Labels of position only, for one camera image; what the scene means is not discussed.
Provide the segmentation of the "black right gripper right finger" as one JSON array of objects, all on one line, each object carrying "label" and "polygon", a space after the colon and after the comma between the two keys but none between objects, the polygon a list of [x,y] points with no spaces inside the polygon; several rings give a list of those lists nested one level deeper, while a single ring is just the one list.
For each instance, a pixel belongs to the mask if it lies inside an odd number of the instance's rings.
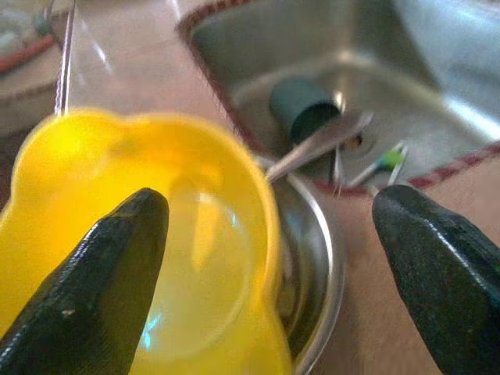
[{"label": "black right gripper right finger", "polygon": [[378,192],[373,223],[399,296],[444,374],[499,372],[499,248],[423,192]]}]

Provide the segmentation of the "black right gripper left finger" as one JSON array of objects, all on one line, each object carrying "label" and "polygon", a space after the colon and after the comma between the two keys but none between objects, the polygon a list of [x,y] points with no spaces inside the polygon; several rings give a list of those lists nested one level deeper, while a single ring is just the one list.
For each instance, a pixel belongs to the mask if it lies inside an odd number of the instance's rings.
[{"label": "black right gripper left finger", "polygon": [[2,373],[128,373],[168,228],[168,201],[148,187],[99,219],[3,335]]}]

